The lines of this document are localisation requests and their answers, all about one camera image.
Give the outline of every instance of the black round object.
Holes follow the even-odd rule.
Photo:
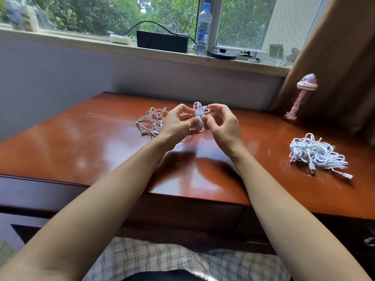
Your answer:
[[[214,49],[213,51],[207,51],[207,55],[224,60],[233,60],[237,58],[238,53],[234,51],[227,51],[224,48]]]

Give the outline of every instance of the drawer handle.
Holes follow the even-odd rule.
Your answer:
[[[367,237],[363,240],[363,243],[369,247],[375,247],[375,237]]]

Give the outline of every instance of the forearm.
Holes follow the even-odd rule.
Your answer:
[[[340,241],[244,146],[232,160],[267,237],[295,280],[370,280]]]
[[[62,209],[12,262],[81,280],[143,193],[167,149],[155,138]]]

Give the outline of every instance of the white cable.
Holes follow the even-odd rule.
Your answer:
[[[199,118],[199,124],[196,125],[194,128],[197,129],[199,132],[203,132],[204,131],[203,118],[205,117],[206,113],[210,112],[210,109],[207,108],[207,106],[202,106],[202,104],[198,101],[194,103],[193,108],[196,110],[196,112],[194,113],[194,117]]]
[[[345,161],[345,156],[334,152],[335,146],[321,142],[321,140],[322,138],[315,141],[312,133],[307,133],[304,138],[294,138],[290,144],[290,162],[308,163],[311,174],[316,173],[315,166],[318,166],[352,179],[353,175],[335,170],[347,169],[348,162]]]
[[[166,111],[166,108],[164,109],[156,109],[152,107],[149,111],[146,111],[144,116],[141,116],[137,120],[137,125],[140,125],[143,127],[144,130],[141,131],[143,134],[151,134],[154,136],[157,136],[162,130],[163,122],[164,122],[164,113],[168,114],[168,111]],[[143,121],[149,121],[153,125],[151,129],[147,128],[142,124]]]

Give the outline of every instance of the glossy desk surface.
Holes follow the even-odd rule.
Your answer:
[[[0,174],[91,185],[151,138],[135,121],[152,106],[178,102],[102,93],[0,143]],[[375,220],[375,150],[349,134],[296,126],[280,116],[233,110],[253,156],[311,212]],[[331,172],[312,177],[289,162],[289,144],[313,132],[349,162],[351,185]],[[210,131],[189,136],[166,154],[148,192],[250,204],[241,178]]]

